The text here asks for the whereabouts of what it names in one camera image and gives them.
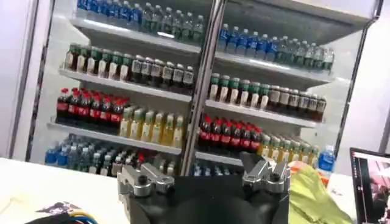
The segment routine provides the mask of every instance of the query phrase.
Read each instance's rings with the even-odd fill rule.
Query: water bottle
[[[193,14],[188,12],[183,24],[182,38],[184,41],[193,40]]]
[[[196,24],[194,26],[194,36],[193,36],[193,41],[196,44],[200,44],[200,42],[202,42],[203,27],[204,27],[203,23],[204,23],[203,16],[198,15]]]
[[[164,14],[161,9],[161,6],[156,5],[153,15],[152,15],[152,22],[151,22],[151,31],[152,33],[156,34],[161,29],[161,20],[163,19]]]
[[[238,26],[233,27],[233,30],[227,40],[226,52],[230,54],[236,53],[237,42],[239,38]]]
[[[164,33],[172,34],[172,22],[172,9],[170,7],[167,7],[165,10],[165,16],[162,21]]]
[[[326,178],[330,178],[333,166],[335,165],[335,148],[332,145],[326,145],[318,156],[317,171],[323,174]]]
[[[307,49],[305,55],[305,63],[304,67],[307,69],[311,69],[314,63],[314,52],[316,50],[316,43],[312,43],[311,46]]]
[[[263,34],[256,46],[255,58],[264,60],[267,54],[268,35]]]
[[[140,30],[141,25],[142,25],[142,8],[141,6],[136,3],[134,4],[134,9],[132,12],[133,18],[130,22],[130,28],[133,30]]]
[[[237,41],[236,54],[242,55],[242,56],[245,55],[246,46],[248,44],[248,37],[249,37],[248,29],[244,29],[244,31],[239,36],[238,41]]]
[[[172,23],[172,34],[176,40],[182,38],[182,25],[183,25],[183,14],[181,10],[176,10],[176,15]]]
[[[275,56],[275,62],[277,63],[284,63],[286,59],[287,54],[287,44],[288,44],[288,37],[283,36],[282,39],[278,42],[278,48]]]
[[[225,23],[222,26],[222,29],[219,31],[219,36],[218,36],[218,46],[217,49],[219,51],[225,52],[226,50],[226,44],[227,40],[229,38],[229,25]]]
[[[254,31],[253,35],[248,38],[245,55],[254,58],[256,54],[257,43],[259,42],[258,32]]]
[[[272,37],[267,46],[266,61],[275,61],[276,53],[278,51],[278,38]]]
[[[307,51],[307,41],[302,41],[300,45],[298,45],[297,50],[294,53],[294,64],[298,67],[303,67],[305,64],[305,56]]]
[[[68,155],[68,165],[67,168],[71,170],[77,170],[79,164],[79,152],[77,151],[76,146],[71,147],[71,151]]]
[[[153,7],[152,4],[147,2],[144,12],[142,14],[142,29],[144,32],[150,33],[152,32],[152,16],[153,16]]]

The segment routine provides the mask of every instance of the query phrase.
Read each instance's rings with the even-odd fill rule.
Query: clear water bottle
[[[152,15],[152,22],[151,22],[152,33],[156,34],[158,31],[161,30],[161,21],[163,17],[164,17],[164,13],[161,6],[156,5]]]
[[[305,56],[307,51],[307,41],[302,41],[300,45],[298,45],[297,50],[294,53],[294,64],[298,67],[303,67],[305,64]]]
[[[278,48],[275,56],[275,62],[284,63],[287,54],[288,37],[283,36],[278,42]]]
[[[182,39],[185,41],[192,41],[193,33],[193,14],[188,12],[183,24]]]
[[[236,54],[245,55],[246,47],[248,44],[249,31],[248,29],[244,29],[242,34],[239,36],[236,47]]]
[[[314,53],[316,51],[316,43],[312,43],[306,51],[304,67],[311,69],[314,64]]]
[[[255,58],[262,60],[266,58],[268,42],[268,35],[263,34],[257,43]]]
[[[237,42],[239,38],[239,28],[238,26],[233,27],[233,30],[227,40],[226,52],[229,54],[236,53]]]
[[[229,25],[225,23],[219,31],[217,50],[225,52],[227,40],[229,38]]]
[[[142,30],[146,33],[152,32],[152,16],[153,16],[152,4],[147,2],[145,5],[144,12],[142,14]]]
[[[172,34],[176,40],[182,38],[183,14],[181,10],[176,10],[176,15],[172,23]]]
[[[266,61],[275,61],[276,53],[278,51],[278,38],[272,37],[267,46]]]
[[[256,54],[257,43],[259,42],[258,32],[254,31],[253,35],[248,38],[245,55],[254,58]]]
[[[317,171],[325,177],[330,178],[335,165],[335,148],[332,145],[326,145],[318,156]]]
[[[196,43],[197,45],[202,42],[203,29],[204,29],[203,16],[198,15],[196,24],[194,26],[194,36],[193,36],[194,43]]]
[[[172,16],[172,9],[170,7],[167,7],[165,10],[165,16],[163,18],[163,32],[172,34],[172,23],[173,23],[173,16]]]

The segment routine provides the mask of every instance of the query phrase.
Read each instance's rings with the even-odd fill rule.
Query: display cooler
[[[242,173],[239,152],[315,167],[339,148],[381,1],[51,1],[28,146],[101,175]]]

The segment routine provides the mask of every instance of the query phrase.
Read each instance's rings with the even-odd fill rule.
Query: yellow juice bottle
[[[153,130],[152,130],[152,142],[156,144],[161,144],[161,138],[162,138],[162,133],[163,133],[163,128],[164,128],[164,113],[159,112],[156,115],[154,125],[153,125]]]
[[[172,140],[173,140],[173,132],[174,132],[174,115],[173,114],[168,114],[166,117],[166,124],[163,130],[163,145],[172,145]]]
[[[173,134],[173,143],[172,146],[178,149],[182,148],[182,142],[183,142],[183,123],[184,118],[183,116],[178,116],[176,119],[176,126]]]
[[[152,139],[154,111],[150,110],[145,115],[145,122],[142,126],[141,141],[150,142]]]

